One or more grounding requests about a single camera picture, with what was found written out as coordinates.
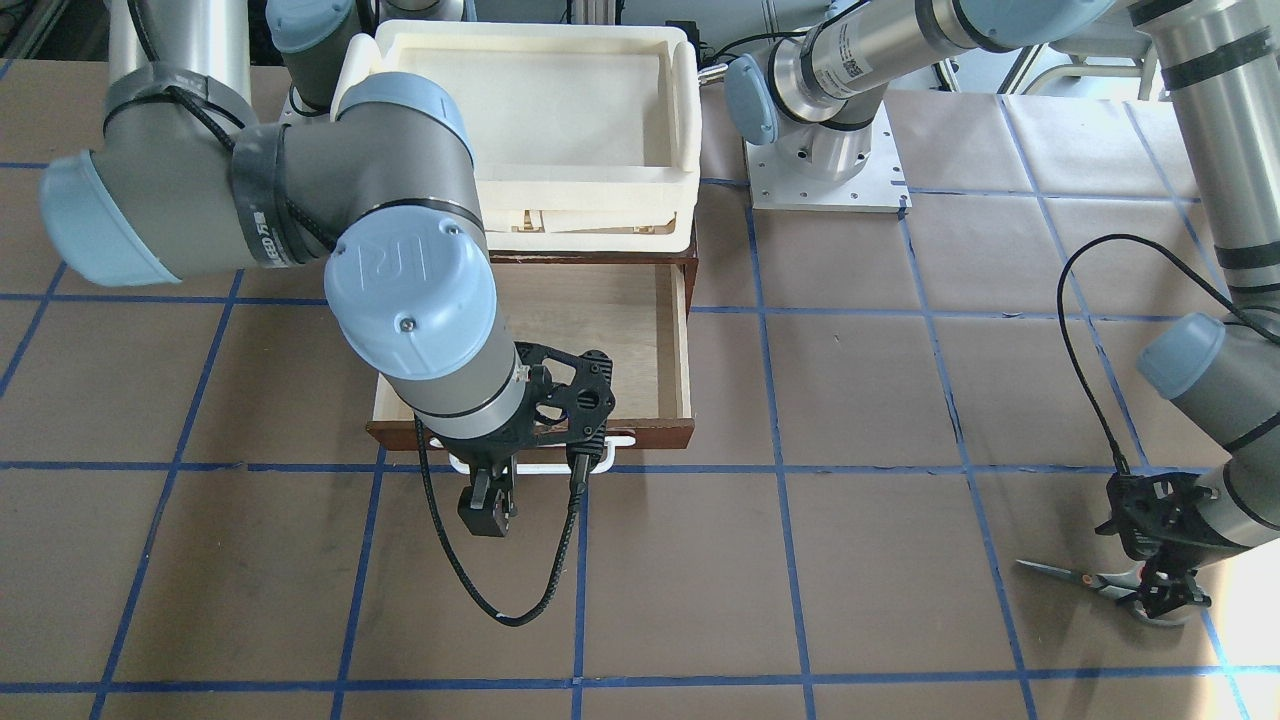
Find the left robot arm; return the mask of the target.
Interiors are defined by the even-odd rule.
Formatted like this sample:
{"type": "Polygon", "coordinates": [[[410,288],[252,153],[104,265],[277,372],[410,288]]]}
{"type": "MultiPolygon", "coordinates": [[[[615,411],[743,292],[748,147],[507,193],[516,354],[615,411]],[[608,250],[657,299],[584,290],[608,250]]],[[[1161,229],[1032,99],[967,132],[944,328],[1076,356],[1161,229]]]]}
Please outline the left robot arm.
{"type": "MultiPolygon", "coordinates": [[[[983,49],[1033,51],[1083,31],[1107,1],[844,1],[812,27],[771,36],[762,54],[730,44],[701,82],[724,85],[740,137],[765,168],[835,191],[870,163],[873,120],[891,81],[983,49]]],[[[1108,445],[1108,518],[1133,565],[1088,573],[1032,569],[1087,588],[1156,626],[1178,626],[1212,600],[1202,568],[1277,539],[1277,29],[1260,1],[1120,1],[1149,41],[1194,178],[1221,283],[1170,247],[1164,255],[1225,314],[1190,313],[1137,357],[1149,387],[1224,452],[1204,473],[1132,470],[1082,382],[1108,445]]]]}

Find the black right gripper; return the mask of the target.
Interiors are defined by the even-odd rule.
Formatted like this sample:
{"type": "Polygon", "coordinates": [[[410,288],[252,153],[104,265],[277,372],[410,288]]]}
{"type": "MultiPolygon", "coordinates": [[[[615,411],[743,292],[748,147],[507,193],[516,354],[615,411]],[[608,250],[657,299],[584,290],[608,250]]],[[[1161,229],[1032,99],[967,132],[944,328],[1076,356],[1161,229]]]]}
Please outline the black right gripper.
{"type": "Polygon", "coordinates": [[[474,470],[457,511],[471,536],[508,536],[518,514],[516,454],[563,445],[568,465],[585,457],[589,471],[605,454],[605,424],[616,406],[612,359],[598,348],[572,355],[530,342],[515,347],[520,366],[529,369],[515,413],[498,429],[460,442],[460,460],[474,470]]]}

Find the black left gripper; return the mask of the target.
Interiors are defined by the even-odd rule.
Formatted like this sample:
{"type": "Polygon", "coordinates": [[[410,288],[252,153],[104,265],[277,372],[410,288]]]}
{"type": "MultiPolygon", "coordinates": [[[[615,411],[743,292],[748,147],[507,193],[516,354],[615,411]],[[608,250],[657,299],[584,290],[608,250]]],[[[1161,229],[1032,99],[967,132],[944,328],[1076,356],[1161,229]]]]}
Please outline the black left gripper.
{"type": "Polygon", "coordinates": [[[1219,493],[1198,475],[1170,471],[1153,477],[1114,473],[1106,483],[1108,519],[1097,536],[1116,536],[1129,559],[1146,561],[1139,571],[1138,603],[1149,623],[1185,623],[1213,605],[1196,575],[1172,575],[1170,561],[1219,561],[1226,539],[1204,520],[1201,505],[1219,493]]]}

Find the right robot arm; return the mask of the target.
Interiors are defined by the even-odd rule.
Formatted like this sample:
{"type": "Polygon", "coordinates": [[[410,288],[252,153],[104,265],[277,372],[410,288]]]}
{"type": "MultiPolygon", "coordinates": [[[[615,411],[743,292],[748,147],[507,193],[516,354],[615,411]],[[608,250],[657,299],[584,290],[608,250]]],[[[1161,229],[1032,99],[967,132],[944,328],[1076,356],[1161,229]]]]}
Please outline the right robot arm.
{"type": "Polygon", "coordinates": [[[349,346],[467,464],[475,536],[515,515],[516,455],[562,445],[568,521],[604,452],[611,360],[512,338],[453,97],[399,70],[358,81],[310,126],[259,122],[242,1],[119,1],[97,152],[49,165],[45,228],[106,287],[324,261],[349,346]]]}

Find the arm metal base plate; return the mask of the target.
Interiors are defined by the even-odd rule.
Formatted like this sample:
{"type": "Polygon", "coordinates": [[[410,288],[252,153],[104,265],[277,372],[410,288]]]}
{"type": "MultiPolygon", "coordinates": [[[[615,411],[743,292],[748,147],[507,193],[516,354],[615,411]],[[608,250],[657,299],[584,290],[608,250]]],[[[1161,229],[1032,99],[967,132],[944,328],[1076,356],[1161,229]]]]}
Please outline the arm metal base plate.
{"type": "Polygon", "coordinates": [[[773,143],[745,145],[756,210],[905,213],[913,201],[887,110],[838,131],[778,117],[773,143]]]}

